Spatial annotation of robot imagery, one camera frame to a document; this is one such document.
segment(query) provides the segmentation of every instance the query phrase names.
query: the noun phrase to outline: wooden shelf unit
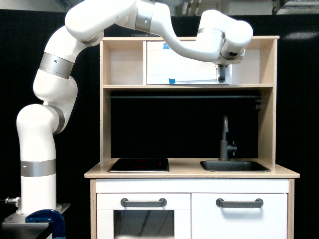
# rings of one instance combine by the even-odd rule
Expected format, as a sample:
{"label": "wooden shelf unit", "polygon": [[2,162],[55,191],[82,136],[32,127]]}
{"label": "wooden shelf unit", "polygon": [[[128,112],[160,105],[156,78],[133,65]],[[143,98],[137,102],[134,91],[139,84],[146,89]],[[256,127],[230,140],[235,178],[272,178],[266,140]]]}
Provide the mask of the wooden shelf unit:
{"label": "wooden shelf unit", "polygon": [[[194,41],[195,37],[181,37]],[[261,94],[258,122],[258,158],[275,165],[278,36],[254,36],[241,64],[233,65],[230,85],[146,85],[147,41],[160,37],[105,37],[101,58],[101,165],[111,160],[112,91],[247,91]]]}

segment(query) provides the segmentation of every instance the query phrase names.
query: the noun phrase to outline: blue clamp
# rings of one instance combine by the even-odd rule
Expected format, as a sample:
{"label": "blue clamp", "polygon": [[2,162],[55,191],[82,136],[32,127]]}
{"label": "blue clamp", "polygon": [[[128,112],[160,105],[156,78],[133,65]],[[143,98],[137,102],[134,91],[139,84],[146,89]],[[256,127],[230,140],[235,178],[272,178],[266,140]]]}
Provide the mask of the blue clamp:
{"label": "blue clamp", "polygon": [[53,239],[65,239],[65,221],[63,216],[56,210],[39,210],[25,218],[26,223],[50,222]]}

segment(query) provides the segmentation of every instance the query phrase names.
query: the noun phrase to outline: faucet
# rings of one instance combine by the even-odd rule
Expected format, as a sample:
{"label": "faucet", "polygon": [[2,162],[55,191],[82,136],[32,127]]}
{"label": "faucet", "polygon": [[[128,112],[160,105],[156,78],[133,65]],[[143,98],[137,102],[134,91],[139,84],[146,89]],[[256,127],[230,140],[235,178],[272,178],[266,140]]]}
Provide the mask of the faucet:
{"label": "faucet", "polygon": [[220,141],[220,158],[219,161],[230,161],[228,158],[228,152],[232,152],[235,155],[237,151],[237,146],[235,142],[233,144],[228,144],[226,139],[226,133],[228,133],[228,117],[224,116],[224,123],[223,123],[223,138]]}

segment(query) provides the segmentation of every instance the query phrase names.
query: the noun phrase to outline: wooden countertop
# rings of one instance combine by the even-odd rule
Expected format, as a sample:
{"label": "wooden countertop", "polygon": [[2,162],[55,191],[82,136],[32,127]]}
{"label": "wooden countertop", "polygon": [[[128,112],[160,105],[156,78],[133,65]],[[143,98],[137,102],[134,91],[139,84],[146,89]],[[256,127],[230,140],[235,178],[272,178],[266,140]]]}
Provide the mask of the wooden countertop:
{"label": "wooden countertop", "polygon": [[200,161],[217,160],[217,158],[168,158],[169,172],[108,173],[118,160],[111,158],[106,165],[98,163],[87,173],[85,178],[300,178],[300,174],[278,164],[272,166],[261,160],[257,161],[269,168],[270,172],[210,172],[200,165]]}

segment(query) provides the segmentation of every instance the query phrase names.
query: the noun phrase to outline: cabinet door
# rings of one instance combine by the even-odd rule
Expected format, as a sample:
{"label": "cabinet door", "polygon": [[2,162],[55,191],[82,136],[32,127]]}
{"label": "cabinet door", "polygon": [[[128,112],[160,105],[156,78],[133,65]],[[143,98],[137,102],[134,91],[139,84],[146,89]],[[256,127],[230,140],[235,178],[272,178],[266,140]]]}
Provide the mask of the cabinet door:
{"label": "cabinet door", "polygon": [[190,194],[97,194],[98,239],[190,239],[190,221]]}
{"label": "cabinet door", "polygon": [[[217,199],[236,207],[219,207]],[[262,206],[247,208],[256,199]],[[191,196],[191,210],[192,239],[287,239],[287,194],[198,193]]]}

